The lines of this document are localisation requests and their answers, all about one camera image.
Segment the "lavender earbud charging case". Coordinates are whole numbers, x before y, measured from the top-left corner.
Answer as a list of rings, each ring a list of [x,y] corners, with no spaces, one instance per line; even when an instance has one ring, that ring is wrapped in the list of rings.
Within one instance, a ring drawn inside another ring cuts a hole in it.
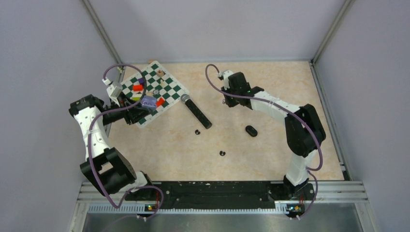
[[[156,110],[157,108],[157,99],[152,96],[144,96],[141,101],[141,107],[149,110]]]

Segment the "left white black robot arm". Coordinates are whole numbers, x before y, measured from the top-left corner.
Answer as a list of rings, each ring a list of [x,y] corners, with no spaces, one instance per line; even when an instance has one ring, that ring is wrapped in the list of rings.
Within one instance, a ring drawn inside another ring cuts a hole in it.
[[[149,111],[140,104],[128,110],[119,108],[115,103],[105,106],[103,100],[91,94],[71,103],[69,113],[79,124],[86,146],[86,161],[80,165],[80,170],[100,194],[114,194],[136,183],[137,194],[149,200],[155,194],[155,187],[148,175],[136,172],[130,162],[110,145],[104,129],[122,119],[132,125]]]

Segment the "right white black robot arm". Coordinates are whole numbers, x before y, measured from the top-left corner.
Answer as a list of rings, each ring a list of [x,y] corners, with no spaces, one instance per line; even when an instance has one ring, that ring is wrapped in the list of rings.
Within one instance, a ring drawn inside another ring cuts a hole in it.
[[[287,198],[297,199],[308,182],[307,167],[318,146],[326,139],[315,107],[311,104],[290,104],[270,95],[261,87],[251,87],[242,72],[224,71],[218,74],[218,78],[224,82],[221,90],[229,107],[240,104],[266,113],[284,125],[287,145],[293,154],[284,176],[283,192]]]

